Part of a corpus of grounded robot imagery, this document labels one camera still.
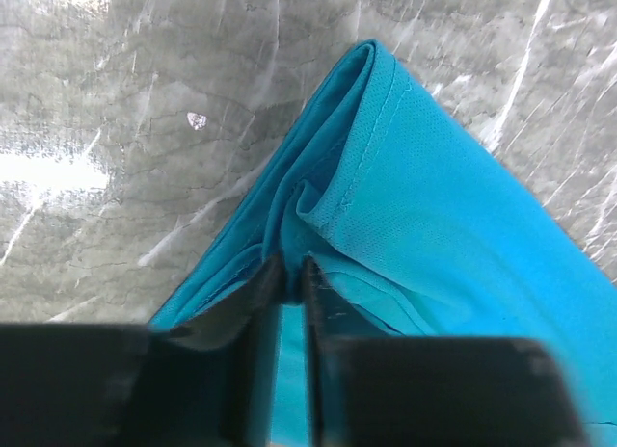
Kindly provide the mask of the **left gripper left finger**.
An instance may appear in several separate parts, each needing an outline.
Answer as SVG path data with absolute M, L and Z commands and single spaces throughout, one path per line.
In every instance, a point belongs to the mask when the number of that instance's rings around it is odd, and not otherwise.
M 284 268 L 168 330 L 5 324 L 5 446 L 264 446 L 269 441 Z

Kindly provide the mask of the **teal t shirt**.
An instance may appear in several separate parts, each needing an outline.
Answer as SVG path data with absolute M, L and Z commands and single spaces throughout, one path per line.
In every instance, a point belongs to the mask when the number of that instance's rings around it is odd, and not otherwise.
M 168 329 L 280 253 L 403 335 L 524 336 L 616 442 L 616 290 L 542 205 L 376 40 L 336 64 L 194 271 Z

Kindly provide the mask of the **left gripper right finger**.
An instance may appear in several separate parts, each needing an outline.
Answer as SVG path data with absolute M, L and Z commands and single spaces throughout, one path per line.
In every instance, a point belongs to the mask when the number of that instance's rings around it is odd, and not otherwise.
M 395 336 L 307 258 L 310 439 L 316 446 L 586 446 L 563 378 L 536 341 Z

